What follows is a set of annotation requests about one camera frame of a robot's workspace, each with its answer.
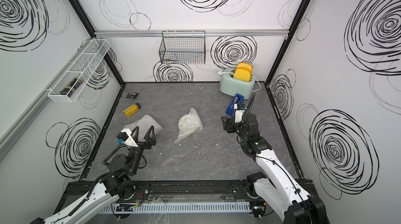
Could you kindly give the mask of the black front mounting rail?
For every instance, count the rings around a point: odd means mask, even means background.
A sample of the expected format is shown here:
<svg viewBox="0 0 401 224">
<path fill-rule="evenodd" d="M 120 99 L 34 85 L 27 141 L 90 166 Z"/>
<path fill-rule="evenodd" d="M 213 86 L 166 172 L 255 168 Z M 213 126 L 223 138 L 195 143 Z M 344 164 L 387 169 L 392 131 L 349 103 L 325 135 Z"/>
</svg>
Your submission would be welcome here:
<svg viewBox="0 0 401 224">
<path fill-rule="evenodd" d="M 316 188 L 311 180 L 296 180 L 310 194 L 316 194 Z M 82 194 L 89 190 L 91 181 L 71 182 L 64 194 Z M 217 181 L 135 181 L 135 189 L 148 194 L 246 194 L 251 190 L 247 180 L 217 180 Z"/>
</svg>

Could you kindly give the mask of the blue tape dispenser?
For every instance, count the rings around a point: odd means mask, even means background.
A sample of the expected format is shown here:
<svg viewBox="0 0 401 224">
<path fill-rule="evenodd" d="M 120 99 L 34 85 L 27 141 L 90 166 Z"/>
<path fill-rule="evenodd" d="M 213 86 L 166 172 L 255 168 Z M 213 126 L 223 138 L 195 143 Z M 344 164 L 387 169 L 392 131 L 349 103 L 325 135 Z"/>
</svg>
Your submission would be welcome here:
<svg viewBox="0 0 401 224">
<path fill-rule="evenodd" d="M 236 94 L 233 98 L 233 100 L 231 101 L 230 105 L 227 107 L 226 109 L 226 114 L 229 116 L 232 116 L 234 113 L 234 105 L 238 104 L 238 103 L 242 103 L 244 101 L 244 96 L 240 95 L 240 94 Z"/>
</svg>

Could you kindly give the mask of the yellow sponge toast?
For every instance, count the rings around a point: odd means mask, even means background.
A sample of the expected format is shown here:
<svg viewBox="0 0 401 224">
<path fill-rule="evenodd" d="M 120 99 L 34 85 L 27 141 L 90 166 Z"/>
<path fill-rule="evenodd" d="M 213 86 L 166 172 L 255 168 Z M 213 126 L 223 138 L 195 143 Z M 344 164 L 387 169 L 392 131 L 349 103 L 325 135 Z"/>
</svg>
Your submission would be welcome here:
<svg viewBox="0 0 401 224">
<path fill-rule="evenodd" d="M 239 67 L 235 70 L 233 78 L 241 80 L 241 81 L 249 82 L 252 78 L 252 71 L 247 68 Z"/>
<path fill-rule="evenodd" d="M 237 66 L 237 69 L 242 68 L 242 69 L 246 69 L 249 72 L 252 72 L 253 66 L 251 64 L 248 63 L 239 63 Z"/>
</svg>

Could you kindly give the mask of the mint green toaster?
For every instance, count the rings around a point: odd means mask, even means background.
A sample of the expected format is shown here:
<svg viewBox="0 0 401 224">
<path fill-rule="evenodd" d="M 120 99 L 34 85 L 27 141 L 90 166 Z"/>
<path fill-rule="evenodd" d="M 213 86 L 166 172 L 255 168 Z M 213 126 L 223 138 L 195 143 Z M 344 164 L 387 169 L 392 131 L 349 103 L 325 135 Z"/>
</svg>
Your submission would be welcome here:
<svg viewBox="0 0 401 224">
<path fill-rule="evenodd" d="M 245 99 L 249 99 L 254 91 L 255 79 L 252 77 L 249 82 L 235 79 L 234 72 L 234 68 L 227 68 L 222 72 L 220 91 L 233 97 L 239 94 Z"/>
</svg>

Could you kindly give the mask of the front yellow sponge toast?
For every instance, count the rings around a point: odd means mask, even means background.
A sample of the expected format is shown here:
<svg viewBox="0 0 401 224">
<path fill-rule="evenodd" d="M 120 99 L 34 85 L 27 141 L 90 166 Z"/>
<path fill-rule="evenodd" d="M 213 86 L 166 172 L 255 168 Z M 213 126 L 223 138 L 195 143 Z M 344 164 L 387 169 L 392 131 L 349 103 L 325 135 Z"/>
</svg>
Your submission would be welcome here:
<svg viewBox="0 0 401 224">
<path fill-rule="evenodd" d="M 249 82 L 252 78 L 252 71 L 247 68 L 239 67 L 235 70 L 233 78 L 241 80 L 241 81 Z"/>
</svg>

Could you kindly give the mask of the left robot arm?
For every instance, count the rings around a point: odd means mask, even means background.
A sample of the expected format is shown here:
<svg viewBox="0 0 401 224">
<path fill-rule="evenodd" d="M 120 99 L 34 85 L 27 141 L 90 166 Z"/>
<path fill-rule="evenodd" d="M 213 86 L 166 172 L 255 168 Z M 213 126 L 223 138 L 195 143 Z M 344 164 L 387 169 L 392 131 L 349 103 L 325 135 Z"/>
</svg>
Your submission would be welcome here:
<svg viewBox="0 0 401 224">
<path fill-rule="evenodd" d="M 56 214 L 43 219 L 36 218 L 33 224 L 85 224 L 105 207 L 118 200 L 129 200 L 136 193 L 131 177 L 141 169 L 146 160 L 144 150 L 156 145 L 155 127 L 152 125 L 138 141 L 139 127 L 132 131 L 123 129 L 117 135 L 118 146 L 102 162 L 108 171 L 98 176 L 87 193 Z"/>
</svg>

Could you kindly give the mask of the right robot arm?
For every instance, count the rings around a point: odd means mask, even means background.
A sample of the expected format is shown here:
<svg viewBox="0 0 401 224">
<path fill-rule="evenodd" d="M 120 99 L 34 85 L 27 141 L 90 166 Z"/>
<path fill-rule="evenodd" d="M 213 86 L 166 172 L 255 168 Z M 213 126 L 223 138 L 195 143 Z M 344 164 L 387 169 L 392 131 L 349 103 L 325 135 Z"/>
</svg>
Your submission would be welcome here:
<svg viewBox="0 0 401 224">
<path fill-rule="evenodd" d="M 223 129 L 237 134 L 241 149 L 263 170 L 247 177 L 251 196 L 261 197 L 284 224 L 329 222 L 323 201 L 312 196 L 283 167 L 272 146 L 260 135 L 254 114 L 243 116 L 240 123 L 226 116 L 221 121 Z"/>
</svg>

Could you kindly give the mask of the yellow bottle black cap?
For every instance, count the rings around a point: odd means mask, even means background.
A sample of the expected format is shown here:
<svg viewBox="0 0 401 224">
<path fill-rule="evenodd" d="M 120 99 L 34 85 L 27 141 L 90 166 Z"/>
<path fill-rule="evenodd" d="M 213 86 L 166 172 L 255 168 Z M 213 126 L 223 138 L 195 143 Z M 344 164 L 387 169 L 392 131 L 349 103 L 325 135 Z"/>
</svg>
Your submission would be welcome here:
<svg viewBox="0 0 401 224">
<path fill-rule="evenodd" d="M 135 104 L 129 106 L 128 108 L 126 108 L 125 110 L 123 110 L 123 113 L 125 114 L 126 117 L 130 117 L 133 114 L 135 114 L 140 108 L 141 108 L 140 104 L 135 103 Z"/>
</svg>

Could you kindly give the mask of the bubble wrap sheet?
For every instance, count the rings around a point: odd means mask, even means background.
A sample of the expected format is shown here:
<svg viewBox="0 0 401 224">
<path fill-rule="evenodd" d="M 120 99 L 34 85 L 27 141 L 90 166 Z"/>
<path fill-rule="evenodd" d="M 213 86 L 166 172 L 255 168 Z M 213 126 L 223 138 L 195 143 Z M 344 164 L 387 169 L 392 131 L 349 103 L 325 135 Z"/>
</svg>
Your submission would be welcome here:
<svg viewBox="0 0 401 224">
<path fill-rule="evenodd" d="M 194 108 L 179 119 L 178 129 L 179 134 L 174 141 L 175 144 L 203 130 L 202 121 Z"/>
<path fill-rule="evenodd" d="M 144 115 L 134 123 L 124 126 L 124 129 L 133 130 L 137 126 L 139 127 L 138 141 L 140 142 L 144 141 L 144 137 L 151 126 L 154 127 L 155 134 L 158 134 L 162 130 L 162 126 L 150 115 Z"/>
</svg>

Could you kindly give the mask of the rear yellow sponge toast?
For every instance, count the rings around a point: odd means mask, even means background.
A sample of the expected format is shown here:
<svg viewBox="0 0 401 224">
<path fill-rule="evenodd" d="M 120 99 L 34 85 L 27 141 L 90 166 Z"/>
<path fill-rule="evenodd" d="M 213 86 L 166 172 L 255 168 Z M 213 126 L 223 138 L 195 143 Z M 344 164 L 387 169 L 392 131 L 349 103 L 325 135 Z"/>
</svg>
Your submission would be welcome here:
<svg viewBox="0 0 401 224">
<path fill-rule="evenodd" d="M 253 66 L 251 64 L 248 63 L 239 63 L 237 66 L 237 69 L 242 68 L 242 69 L 246 69 L 249 72 L 252 72 Z"/>
</svg>

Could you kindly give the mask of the dark bottle in shelf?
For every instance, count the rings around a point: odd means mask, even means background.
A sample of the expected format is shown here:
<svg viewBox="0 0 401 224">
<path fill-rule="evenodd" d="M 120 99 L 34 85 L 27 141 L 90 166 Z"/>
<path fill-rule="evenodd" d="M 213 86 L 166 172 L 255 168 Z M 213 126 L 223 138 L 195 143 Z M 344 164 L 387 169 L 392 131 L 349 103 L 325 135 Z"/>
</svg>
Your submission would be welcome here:
<svg viewBox="0 0 401 224">
<path fill-rule="evenodd" d="M 84 82 L 83 78 L 75 77 L 68 83 L 68 85 L 65 88 L 63 88 L 60 91 L 60 95 L 66 95 L 67 97 L 71 97 L 83 82 Z"/>
</svg>

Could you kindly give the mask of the small black clip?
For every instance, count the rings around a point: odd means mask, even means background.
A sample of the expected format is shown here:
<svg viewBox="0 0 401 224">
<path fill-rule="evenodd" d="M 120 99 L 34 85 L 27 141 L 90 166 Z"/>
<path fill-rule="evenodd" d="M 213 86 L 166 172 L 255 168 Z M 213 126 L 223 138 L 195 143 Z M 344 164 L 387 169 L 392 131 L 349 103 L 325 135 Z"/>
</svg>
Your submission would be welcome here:
<svg viewBox="0 0 401 224">
<path fill-rule="evenodd" d="M 139 95 L 139 93 L 130 92 L 127 94 L 126 98 L 136 99 L 138 95 Z"/>
</svg>

